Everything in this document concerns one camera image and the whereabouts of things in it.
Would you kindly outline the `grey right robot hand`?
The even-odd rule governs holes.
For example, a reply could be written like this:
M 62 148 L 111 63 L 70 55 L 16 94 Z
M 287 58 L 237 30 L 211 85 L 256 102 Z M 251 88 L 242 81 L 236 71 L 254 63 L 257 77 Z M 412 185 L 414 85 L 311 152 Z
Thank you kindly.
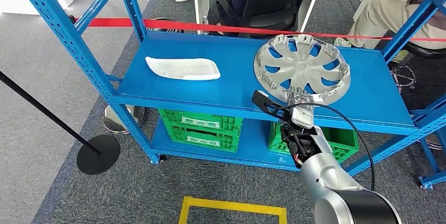
M 313 103 L 313 97 L 300 87 L 291 88 L 287 92 L 286 103 L 287 106 L 298 106 L 309 110 Z

